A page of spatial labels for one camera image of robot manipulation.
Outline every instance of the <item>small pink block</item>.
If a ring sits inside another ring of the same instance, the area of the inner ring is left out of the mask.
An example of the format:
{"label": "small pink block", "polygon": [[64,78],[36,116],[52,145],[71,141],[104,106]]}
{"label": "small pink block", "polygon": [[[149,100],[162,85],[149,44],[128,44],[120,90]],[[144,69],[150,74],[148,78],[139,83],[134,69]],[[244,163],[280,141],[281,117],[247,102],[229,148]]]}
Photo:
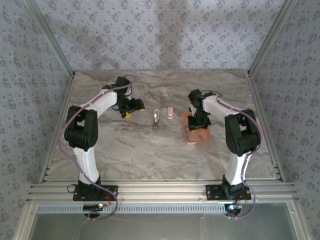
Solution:
{"label": "small pink block", "polygon": [[174,108],[168,107],[168,119],[172,119],[174,116]]}

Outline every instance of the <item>orange plastic container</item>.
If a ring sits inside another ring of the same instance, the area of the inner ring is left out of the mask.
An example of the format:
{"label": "orange plastic container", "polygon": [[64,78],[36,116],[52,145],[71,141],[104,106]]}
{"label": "orange plastic container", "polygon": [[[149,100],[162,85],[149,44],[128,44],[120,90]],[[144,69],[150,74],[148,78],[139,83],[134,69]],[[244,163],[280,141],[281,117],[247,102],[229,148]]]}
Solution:
{"label": "orange plastic container", "polygon": [[209,128],[197,129],[195,131],[189,131],[188,116],[192,116],[192,113],[191,112],[184,112],[180,116],[186,144],[195,145],[195,144],[204,143],[204,142],[209,141],[211,139],[211,134],[210,134]]}

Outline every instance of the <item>gray marble surface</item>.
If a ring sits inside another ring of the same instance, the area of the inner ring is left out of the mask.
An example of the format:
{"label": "gray marble surface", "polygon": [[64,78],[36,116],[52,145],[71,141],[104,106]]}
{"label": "gray marble surface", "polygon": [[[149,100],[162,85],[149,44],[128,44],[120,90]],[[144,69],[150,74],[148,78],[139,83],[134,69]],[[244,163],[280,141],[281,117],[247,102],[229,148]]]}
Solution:
{"label": "gray marble surface", "polygon": [[[99,118],[95,158],[101,179],[221,179],[231,154],[226,145],[224,124],[212,116],[211,140],[187,145],[180,115],[188,111],[188,94],[194,89],[216,90],[224,95],[224,101],[235,107],[255,110],[245,72],[77,72],[69,106],[87,102],[102,86],[114,83],[115,77],[126,74],[136,76],[132,95],[142,99],[146,109],[134,112],[127,119],[108,109]],[[173,107],[172,119],[167,118],[168,107]],[[153,129],[155,109],[159,109],[158,129]],[[73,152],[64,140],[63,147],[68,153]],[[58,147],[47,174],[47,181],[78,179],[77,168]],[[246,177],[275,177],[266,145],[251,158]]]}

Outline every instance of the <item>floral wallpaper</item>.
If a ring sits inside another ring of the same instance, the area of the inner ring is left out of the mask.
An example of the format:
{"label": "floral wallpaper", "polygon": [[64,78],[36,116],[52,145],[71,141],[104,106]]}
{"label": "floral wallpaper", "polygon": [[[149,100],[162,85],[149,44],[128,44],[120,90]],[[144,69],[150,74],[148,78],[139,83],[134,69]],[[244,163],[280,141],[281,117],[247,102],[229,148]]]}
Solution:
{"label": "floral wallpaper", "polygon": [[284,0],[37,0],[72,68],[248,69]]}
{"label": "floral wallpaper", "polygon": [[320,239],[320,2],[301,0],[254,80],[288,182]]}
{"label": "floral wallpaper", "polygon": [[0,239],[12,238],[68,84],[23,0],[0,1]]}

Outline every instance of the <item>metal clip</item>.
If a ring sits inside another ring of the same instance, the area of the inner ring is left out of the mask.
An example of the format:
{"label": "metal clip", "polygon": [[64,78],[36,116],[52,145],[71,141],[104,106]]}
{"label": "metal clip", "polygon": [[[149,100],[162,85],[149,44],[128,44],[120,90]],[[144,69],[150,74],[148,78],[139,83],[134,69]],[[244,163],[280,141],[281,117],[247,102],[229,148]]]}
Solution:
{"label": "metal clip", "polygon": [[158,123],[159,123],[159,110],[156,109],[154,110],[153,129],[158,128]]}

